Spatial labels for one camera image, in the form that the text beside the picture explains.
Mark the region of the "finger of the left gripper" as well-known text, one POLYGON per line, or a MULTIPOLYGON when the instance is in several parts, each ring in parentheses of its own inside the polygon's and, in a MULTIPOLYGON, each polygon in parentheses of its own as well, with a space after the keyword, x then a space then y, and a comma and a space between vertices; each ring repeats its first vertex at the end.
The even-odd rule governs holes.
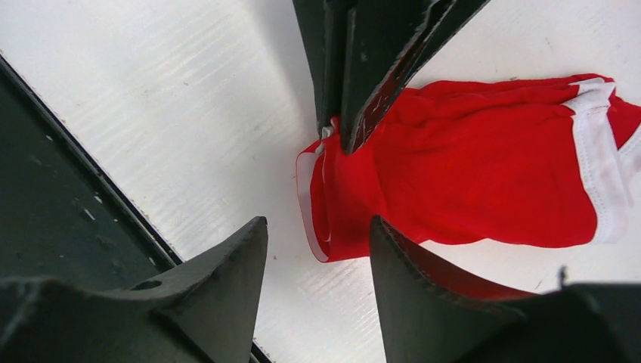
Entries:
POLYGON ((485 0, 359 1, 348 14, 341 142, 364 146, 410 79, 485 0))
POLYGON ((293 0, 314 87, 319 135, 341 112, 348 13, 355 5, 346 0, 293 0))

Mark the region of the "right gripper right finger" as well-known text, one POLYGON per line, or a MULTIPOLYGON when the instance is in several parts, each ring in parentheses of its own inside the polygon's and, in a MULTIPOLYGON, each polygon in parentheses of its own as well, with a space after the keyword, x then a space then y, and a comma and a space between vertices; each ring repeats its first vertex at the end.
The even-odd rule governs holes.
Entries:
POLYGON ((640 287, 517 290, 422 248, 380 216, 370 264, 389 362, 638 362, 640 287))

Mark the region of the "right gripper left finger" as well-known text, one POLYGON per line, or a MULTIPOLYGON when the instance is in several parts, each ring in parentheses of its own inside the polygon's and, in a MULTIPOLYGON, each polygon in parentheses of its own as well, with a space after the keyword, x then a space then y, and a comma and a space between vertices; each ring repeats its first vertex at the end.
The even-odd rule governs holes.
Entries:
POLYGON ((268 247, 257 216, 127 290, 56 278, 1 282, 3 362, 247 362, 268 247))

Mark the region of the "red underwear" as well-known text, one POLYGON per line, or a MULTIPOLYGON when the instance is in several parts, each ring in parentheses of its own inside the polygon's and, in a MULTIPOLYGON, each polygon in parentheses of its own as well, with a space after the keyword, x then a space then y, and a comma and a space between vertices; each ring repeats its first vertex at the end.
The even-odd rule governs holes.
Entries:
POLYGON ((337 116, 296 160, 320 262, 370 255, 370 222, 411 242, 526 250, 612 247, 633 223, 640 108, 607 76, 407 88, 367 141, 342 149, 337 116))

